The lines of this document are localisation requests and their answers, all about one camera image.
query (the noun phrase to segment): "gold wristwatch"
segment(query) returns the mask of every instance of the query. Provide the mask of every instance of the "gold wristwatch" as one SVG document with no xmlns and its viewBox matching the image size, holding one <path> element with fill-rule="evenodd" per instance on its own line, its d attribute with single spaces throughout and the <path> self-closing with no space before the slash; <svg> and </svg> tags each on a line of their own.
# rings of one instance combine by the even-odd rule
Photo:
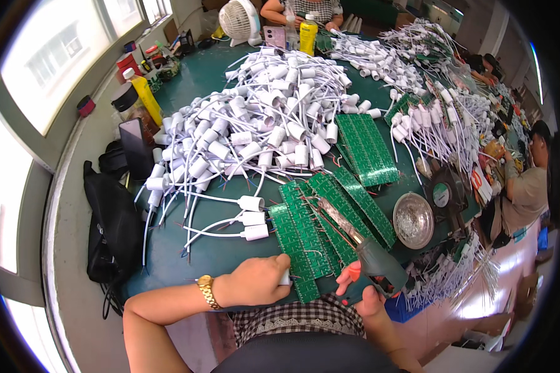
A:
<svg viewBox="0 0 560 373">
<path fill-rule="evenodd" d="M 214 283 L 214 278 L 209 274 L 204 274 L 197 280 L 197 285 L 201 289 L 205 301 L 212 309 L 221 310 L 222 307 L 216 302 L 214 294 L 211 292 L 211 285 Z"/>
</svg>

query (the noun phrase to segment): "hand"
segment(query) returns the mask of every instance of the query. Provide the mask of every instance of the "hand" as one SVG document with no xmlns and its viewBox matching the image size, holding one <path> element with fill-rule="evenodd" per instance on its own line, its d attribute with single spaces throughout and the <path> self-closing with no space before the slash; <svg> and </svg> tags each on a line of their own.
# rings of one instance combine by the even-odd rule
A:
<svg viewBox="0 0 560 373">
<path fill-rule="evenodd" d="M 328 30 L 328 31 L 332 31 L 332 29 L 334 29 L 336 31 L 340 31 L 340 28 L 334 22 L 326 23 L 325 24 L 325 29 Z"/>
<path fill-rule="evenodd" d="M 295 26 L 296 28 L 299 28 L 299 27 L 301 26 L 301 22 L 302 22 L 302 21 L 305 21 L 305 19 L 302 18 L 302 17 L 296 16 L 296 17 L 294 18 L 294 26 Z"/>
<path fill-rule="evenodd" d="M 221 307 L 261 306 L 274 303 L 290 293 L 290 286 L 278 285 L 290 267 L 290 257 L 250 258 L 231 274 L 214 280 L 212 291 Z"/>
<path fill-rule="evenodd" d="M 360 270 L 361 262 L 356 260 L 343 269 L 340 276 L 336 279 L 336 282 L 338 283 L 336 295 L 343 295 L 346 292 L 346 288 L 352 282 L 351 276 L 349 275 L 349 269 Z M 386 315 L 386 309 L 384 308 L 385 302 L 386 298 L 379 294 L 375 287 L 369 285 L 363 289 L 363 300 L 356 303 L 355 308 L 361 317 L 384 316 Z"/>
</svg>

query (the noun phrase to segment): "yellow bottle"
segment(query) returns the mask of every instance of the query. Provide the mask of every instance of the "yellow bottle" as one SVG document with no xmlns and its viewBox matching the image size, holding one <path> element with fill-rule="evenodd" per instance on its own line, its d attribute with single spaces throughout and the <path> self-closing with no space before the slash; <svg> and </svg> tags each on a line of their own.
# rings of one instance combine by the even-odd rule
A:
<svg viewBox="0 0 560 373">
<path fill-rule="evenodd" d="M 153 121 L 156 122 L 157 126 L 162 126 L 162 117 L 164 116 L 164 112 L 158 105 L 156 98 L 154 98 L 152 91 L 149 89 L 149 84 L 147 83 L 147 79 L 143 78 L 142 76 L 135 75 L 135 70 L 132 67 L 129 67 L 122 73 L 122 77 L 125 78 L 128 82 L 131 82 L 135 87 L 135 91 L 143 101 L 143 105 L 149 112 L 149 115 L 152 116 Z"/>
<path fill-rule="evenodd" d="M 313 56 L 315 48 L 315 35 L 318 31 L 317 23 L 315 23 L 315 16 L 313 14 L 307 14 L 305 16 L 305 21 L 301 22 L 299 29 L 301 34 L 300 51 Z"/>
</svg>

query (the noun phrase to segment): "metal bowl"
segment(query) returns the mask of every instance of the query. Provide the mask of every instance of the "metal bowl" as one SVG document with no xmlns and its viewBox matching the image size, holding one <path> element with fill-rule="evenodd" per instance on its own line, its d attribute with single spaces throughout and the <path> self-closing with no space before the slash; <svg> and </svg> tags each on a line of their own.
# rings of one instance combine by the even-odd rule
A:
<svg viewBox="0 0 560 373">
<path fill-rule="evenodd" d="M 433 212 L 417 193 L 409 192 L 396 201 L 392 221 L 398 239 L 410 249 L 424 248 L 433 236 Z"/>
</svg>

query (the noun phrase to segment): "lace trim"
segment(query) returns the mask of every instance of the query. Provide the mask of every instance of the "lace trim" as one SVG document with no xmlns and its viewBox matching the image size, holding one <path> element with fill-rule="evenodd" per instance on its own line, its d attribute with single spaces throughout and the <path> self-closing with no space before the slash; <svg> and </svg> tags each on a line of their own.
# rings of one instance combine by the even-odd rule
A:
<svg viewBox="0 0 560 373">
<path fill-rule="evenodd" d="M 269 332 L 274 329 L 283 328 L 284 326 L 303 326 L 303 325 L 312 325 L 312 326 L 320 326 L 327 329 L 332 329 L 337 332 L 341 332 L 343 334 L 351 334 L 355 335 L 355 330 L 349 328 L 348 326 L 341 325 L 339 322 L 331 322 L 330 320 L 320 320 L 320 319 L 311 319 L 311 320 L 297 320 L 297 319 L 289 319 L 289 320 L 282 320 L 278 319 L 274 322 L 266 321 L 263 325 L 257 326 L 257 333 Z"/>
</svg>

